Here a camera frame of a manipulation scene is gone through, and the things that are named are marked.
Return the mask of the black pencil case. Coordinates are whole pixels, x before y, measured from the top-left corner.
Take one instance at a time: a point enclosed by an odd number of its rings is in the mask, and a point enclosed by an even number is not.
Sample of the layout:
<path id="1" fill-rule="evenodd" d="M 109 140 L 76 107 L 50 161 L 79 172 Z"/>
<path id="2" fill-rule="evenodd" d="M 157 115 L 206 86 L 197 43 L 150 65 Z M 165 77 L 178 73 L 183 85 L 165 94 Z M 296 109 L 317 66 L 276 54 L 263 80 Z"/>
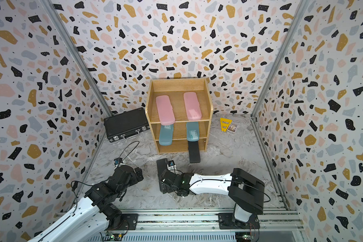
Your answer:
<path id="1" fill-rule="evenodd" d="M 188 142 L 188 151 L 189 151 L 189 161 L 190 163 L 200 163 L 200 149 L 199 149 L 199 142 Z"/>
<path id="2" fill-rule="evenodd" d="M 163 158 L 163 159 L 160 159 L 160 160 L 157 160 L 156 161 L 156 165 L 157 165 L 157 172 L 158 172 L 158 181 L 159 181 L 159 188 L 160 188 L 160 191 L 163 193 L 163 194 L 167 194 L 168 193 L 168 188 L 166 185 L 163 184 L 162 180 L 162 175 L 163 173 L 168 170 L 168 160 L 167 158 Z"/>

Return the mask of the teal pencil case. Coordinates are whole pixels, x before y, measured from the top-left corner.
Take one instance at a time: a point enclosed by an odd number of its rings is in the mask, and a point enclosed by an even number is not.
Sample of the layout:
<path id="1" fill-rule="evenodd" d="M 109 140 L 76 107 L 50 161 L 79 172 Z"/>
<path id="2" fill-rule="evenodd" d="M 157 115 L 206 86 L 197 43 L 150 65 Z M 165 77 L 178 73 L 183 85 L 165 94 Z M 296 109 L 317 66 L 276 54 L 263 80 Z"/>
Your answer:
<path id="1" fill-rule="evenodd" d="M 199 123 L 188 122 L 186 123 L 187 140 L 189 142 L 197 142 L 200 139 Z"/>
<path id="2" fill-rule="evenodd" d="M 159 133 L 159 144 L 161 146 L 169 146 L 172 144 L 172 138 L 173 138 L 173 124 L 160 127 L 160 133 Z"/>

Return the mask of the pink pencil case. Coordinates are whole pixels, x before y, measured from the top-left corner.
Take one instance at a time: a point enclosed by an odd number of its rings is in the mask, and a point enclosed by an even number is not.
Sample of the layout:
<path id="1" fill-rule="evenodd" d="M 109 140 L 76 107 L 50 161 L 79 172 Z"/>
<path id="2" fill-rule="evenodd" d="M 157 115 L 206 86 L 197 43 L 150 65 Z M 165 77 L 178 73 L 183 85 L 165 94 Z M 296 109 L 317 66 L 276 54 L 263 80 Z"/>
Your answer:
<path id="1" fill-rule="evenodd" d="M 169 126 L 175 123 L 173 108 L 168 95 L 156 97 L 156 107 L 161 125 Z"/>
<path id="2" fill-rule="evenodd" d="M 197 94 L 195 92 L 185 92 L 184 102 L 185 102 L 185 108 L 188 120 L 190 121 L 200 120 L 202 118 L 202 113 Z"/>

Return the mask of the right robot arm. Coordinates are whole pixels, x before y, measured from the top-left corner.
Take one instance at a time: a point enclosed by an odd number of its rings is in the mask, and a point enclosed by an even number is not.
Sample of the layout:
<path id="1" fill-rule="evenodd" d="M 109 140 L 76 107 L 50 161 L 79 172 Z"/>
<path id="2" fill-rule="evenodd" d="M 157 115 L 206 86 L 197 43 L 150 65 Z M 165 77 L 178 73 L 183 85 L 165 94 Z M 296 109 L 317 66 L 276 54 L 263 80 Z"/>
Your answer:
<path id="1" fill-rule="evenodd" d="M 247 223 L 253 215 L 263 214 L 265 184 L 240 168 L 223 175 L 201 175 L 166 168 L 158 175 L 160 190 L 164 194 L 174 192 L 180 197 L 219 194 L 230 197 L 235 202 L 235 222 Z"/>

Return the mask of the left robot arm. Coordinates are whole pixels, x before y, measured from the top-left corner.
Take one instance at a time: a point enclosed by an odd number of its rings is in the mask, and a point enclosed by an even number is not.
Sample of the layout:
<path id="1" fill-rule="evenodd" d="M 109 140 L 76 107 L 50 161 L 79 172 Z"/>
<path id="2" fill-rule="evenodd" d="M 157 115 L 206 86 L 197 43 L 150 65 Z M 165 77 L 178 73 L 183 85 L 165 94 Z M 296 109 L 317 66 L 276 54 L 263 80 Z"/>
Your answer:
<path id="1" fill-rule="evenodd" d="M 92 185 L 77 204 L 32 242 L 84 242 L 109 229 L 124 228 L 124 216 L 114 205 L 129 187 L 144 179 L 142 169 L 120 165 L 107 180 Z"/>

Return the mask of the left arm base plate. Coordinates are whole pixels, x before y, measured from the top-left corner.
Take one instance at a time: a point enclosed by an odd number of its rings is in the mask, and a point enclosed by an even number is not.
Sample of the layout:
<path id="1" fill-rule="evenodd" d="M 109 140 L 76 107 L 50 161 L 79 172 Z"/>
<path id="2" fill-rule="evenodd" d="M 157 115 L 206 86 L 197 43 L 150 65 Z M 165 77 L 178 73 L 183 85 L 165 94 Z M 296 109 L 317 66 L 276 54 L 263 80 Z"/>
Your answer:
<path id="1" fill-rule="evenodd" d="M 123 213 L 107 220 L 107 227 L 103 231 L 134 231 L 137 227 L 139 214 Z"/>

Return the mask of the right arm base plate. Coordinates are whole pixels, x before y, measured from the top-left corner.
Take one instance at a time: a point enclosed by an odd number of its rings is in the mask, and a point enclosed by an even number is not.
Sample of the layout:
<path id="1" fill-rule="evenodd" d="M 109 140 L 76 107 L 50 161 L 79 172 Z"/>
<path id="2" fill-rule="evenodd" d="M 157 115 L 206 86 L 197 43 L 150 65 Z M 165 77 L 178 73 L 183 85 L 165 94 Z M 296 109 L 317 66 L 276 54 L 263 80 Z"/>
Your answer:
<path id="1" fill-rule="evenodd" d="M 258 217 L 252 214 L 248 222 L 236 220 L 232 213 L 218 214 L 220 229 L 260 229 Z"/>

